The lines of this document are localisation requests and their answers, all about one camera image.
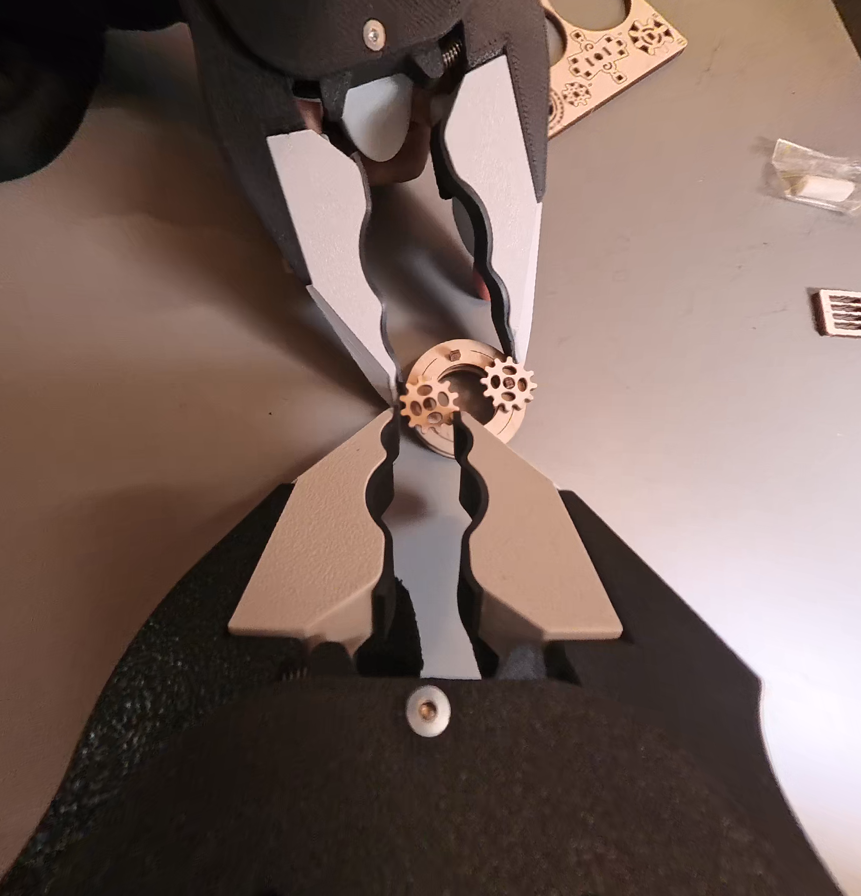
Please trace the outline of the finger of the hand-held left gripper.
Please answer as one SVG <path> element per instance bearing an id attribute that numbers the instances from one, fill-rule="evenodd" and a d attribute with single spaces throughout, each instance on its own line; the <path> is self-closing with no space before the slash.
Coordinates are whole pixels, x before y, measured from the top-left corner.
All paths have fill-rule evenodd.
<path id="1" fill-rule="evenodd" d="M 400 368 L 387 344 L 385 308 L 363 263 L 370 216 L 364 171 L 312 130 L 266 142 L 308 270 L 308 292 L 370 384 L 396 406 Z"/>
<path id="2" fill-rule="evenodd" d="M 472 229 L 502 350 L 525 360 L 532 330 L 542 205 L 505 55 L 465 73 L 433 138 L 444 191 Z"/>

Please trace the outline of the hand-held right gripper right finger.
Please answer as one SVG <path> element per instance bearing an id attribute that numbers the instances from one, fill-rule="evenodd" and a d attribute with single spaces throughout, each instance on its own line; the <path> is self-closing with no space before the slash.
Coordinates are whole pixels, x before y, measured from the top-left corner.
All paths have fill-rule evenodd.
<path id="1" fill-rule="evenodd" d="M 478 664 L 513 649 L 608 641 L 623 625 L 559 489 L 470 414 L 454 420 L 462 537 L 458 609 Z"/>

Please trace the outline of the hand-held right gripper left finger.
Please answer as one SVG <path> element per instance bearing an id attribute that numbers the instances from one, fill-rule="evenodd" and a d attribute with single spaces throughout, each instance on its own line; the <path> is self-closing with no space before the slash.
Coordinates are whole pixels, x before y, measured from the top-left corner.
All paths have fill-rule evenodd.
<path id="1" fill-rule="evenodd" d="M 395 586 L 382 516 L 398 453 L 399 427 L 385 410 L 297 477 L 230 634 L 340 644 L 355 657 L 389 628 Z"/>

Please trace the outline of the wooden parts sheet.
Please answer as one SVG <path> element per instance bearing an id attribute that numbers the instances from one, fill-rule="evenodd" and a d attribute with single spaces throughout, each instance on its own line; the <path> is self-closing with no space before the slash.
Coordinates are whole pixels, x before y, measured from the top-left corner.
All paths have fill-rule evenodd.
<path id="1" fill-rule="evenodd" d="M 649 2 L 622 2 L 612 28 L 584 28 L 542 1 L 549 39 L 548 138 L 586 118 L 686 48 L 685 37 Z"/>

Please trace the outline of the small wooden gear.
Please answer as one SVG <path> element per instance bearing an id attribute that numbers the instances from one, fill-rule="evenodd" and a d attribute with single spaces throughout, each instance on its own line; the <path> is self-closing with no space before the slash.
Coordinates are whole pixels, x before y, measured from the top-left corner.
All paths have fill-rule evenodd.
<path id="1" fill-rule="evenodd" d="M 410 427 L 422 432 L 452 424 L 454 414 L 459 410 L 459 395 L 447 381 L 436 378 L 421 378 L 416 383 L 406 384 L 402 397 L 401 415 Z"/>
<path id="2" fill-rule="evenodd" d="M 511 356 L 495 358 L 484 368 L 480 382 L 493 407 L 503 412 L 524 410 L 537 388 L 533 371 Z"/>

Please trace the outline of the wooden ring base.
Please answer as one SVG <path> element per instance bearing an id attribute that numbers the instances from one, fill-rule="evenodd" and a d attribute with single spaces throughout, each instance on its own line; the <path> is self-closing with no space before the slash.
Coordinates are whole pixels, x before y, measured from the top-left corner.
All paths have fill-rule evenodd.
<path id="1" fill-rule="evenodd" d="M 406 380 L 408 383 L 416 383 L 421 378 L 436 378 L 447 381 L 456 373 L 468 373 L 477 375 L 479 382 L 484 373 L 484 368 L 493 362 L 495 358 L 508 357 L 502 351 L 493 348 L 483 342 L 474 340 L 452 340 L 442 342 L 427 350 L 413 365 L 413 369 Z M 509 443 L 521 428 L 526 408 L 521 411 L 503 412 L 494 409 L 492 418 L 485 424 L 485 428 L 503 443 Z M 459 396 L 459 410 L 465 410 L 465 400 Z M 455 431 L 452 424 L 438 428 L 431 428 L 422 432 L 416 427 L 410 427 L 415 436 L 426 448 L 441 456 L 452 458 L 455 453 Z"/>

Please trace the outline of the person's left forearm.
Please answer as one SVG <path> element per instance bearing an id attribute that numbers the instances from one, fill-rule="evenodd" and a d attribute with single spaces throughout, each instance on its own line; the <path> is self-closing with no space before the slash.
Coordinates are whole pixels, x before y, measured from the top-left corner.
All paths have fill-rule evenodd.
<path id="1" fill-rule="evenodd" d="M 66 149 L 100 82 L 100 2 L 0 1 L 0 183 Z"/>

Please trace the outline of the grey desk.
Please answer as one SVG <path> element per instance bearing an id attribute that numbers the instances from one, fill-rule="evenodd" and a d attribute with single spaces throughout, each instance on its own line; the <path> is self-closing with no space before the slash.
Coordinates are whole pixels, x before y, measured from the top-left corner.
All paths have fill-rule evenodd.
<path id="1" fill-rule="evenodd" d="M 830 2 L 661 2 L 688 46 L 550 144 L 515 449 L 764 683 L 777 777 L 861 894 L 861 216 L 767 186 L 861 160 Z M 229 174 L 188 32 L 111 35 L 75 140 L 0 185 L 0 877 L 176 582 L 382 409 Z"/>

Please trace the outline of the person's left hand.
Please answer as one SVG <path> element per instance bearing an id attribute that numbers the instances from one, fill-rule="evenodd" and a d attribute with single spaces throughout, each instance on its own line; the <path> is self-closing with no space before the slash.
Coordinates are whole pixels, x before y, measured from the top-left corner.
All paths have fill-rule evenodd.
<path id="1" fill-rule="evenodd" d="M 364 160 L 364 168 L 371 188 L 413 181 L 424 171 L 429 158 L 429 143 L 433 129 L 430 93 L 413 89 L 411 121 L 400 150 L 389 161 Z"/>

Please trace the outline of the clear plastic bag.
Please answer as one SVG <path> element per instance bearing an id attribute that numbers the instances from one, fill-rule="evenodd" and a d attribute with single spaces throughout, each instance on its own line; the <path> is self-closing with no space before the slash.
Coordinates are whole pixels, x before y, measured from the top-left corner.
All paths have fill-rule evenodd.
<path id="1" fill-rule="evenodd" d="M 861 216 L 861 159 L 779 138 L 764 164 L 766 196 L 844 216 Z"/>

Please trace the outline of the small slotted wooden piece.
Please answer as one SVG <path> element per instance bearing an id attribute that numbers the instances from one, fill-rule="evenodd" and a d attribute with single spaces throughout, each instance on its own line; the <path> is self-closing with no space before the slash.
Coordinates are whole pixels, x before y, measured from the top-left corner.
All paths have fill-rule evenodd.
<path id="1" fill-rule="evenodd" d="M 861 292 L 819 288 L 811 296 L 817 330 L 826 337 L 861 339 Z"/>

